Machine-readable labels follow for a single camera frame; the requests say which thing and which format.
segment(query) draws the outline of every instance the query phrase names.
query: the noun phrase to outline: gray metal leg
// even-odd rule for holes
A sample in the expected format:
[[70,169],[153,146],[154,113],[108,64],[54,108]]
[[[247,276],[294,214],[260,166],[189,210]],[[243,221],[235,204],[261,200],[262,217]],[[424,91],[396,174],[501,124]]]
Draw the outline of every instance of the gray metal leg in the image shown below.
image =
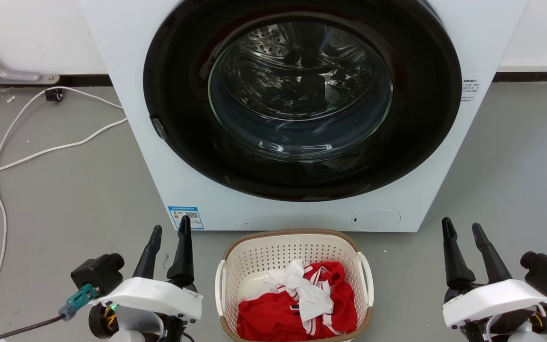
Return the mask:
[[56,74],[10,70],[0,63],[0,85],[51,85],[59,79]]

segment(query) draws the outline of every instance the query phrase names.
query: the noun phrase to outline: black round door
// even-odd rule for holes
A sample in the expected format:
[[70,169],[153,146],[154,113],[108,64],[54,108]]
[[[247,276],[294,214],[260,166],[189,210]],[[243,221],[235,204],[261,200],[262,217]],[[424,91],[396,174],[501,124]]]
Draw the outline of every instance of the black round door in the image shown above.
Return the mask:
[[259,197],[324,201],[427,159],[462,78],[418,0],[185,0],[151,43],[144,89],[156,131],[200,173]]

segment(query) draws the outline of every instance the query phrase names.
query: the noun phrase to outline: front-loading washing machine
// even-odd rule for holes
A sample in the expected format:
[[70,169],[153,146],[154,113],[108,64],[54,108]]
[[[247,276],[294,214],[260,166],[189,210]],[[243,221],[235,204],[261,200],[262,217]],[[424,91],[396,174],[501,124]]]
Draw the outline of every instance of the front-loading washing machine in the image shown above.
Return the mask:
[[178,227],[415,232],[528,0],[84,0]]

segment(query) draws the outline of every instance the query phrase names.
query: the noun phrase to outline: white wall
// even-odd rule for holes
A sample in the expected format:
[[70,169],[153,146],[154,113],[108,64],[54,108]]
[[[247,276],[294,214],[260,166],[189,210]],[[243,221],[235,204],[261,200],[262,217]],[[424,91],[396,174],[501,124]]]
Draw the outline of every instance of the white wall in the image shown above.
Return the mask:
[[[44,73],[106,73],[78,0],[0,0],[0,60]],[[500,71],[547,71],[547,0],[531,0]]]

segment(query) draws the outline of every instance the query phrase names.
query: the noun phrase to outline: laundry basket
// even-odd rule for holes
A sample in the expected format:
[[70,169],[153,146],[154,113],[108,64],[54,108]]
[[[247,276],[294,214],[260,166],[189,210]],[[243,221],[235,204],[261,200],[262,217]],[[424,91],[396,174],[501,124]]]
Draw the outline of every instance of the laundry basket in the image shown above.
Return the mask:
[[223,330],[236,342],[237,311],[243,298],[258,288],[268,271],[284,270],[302,258],[310,263],[338,261],[355,292],[356,330],[347,335],[317,340],[350,341],[363,333],[373,315],[373,275],[367,258],[347,235],[326,229],[291,229],[245,236],[225,251],[215,278],[215,301]]

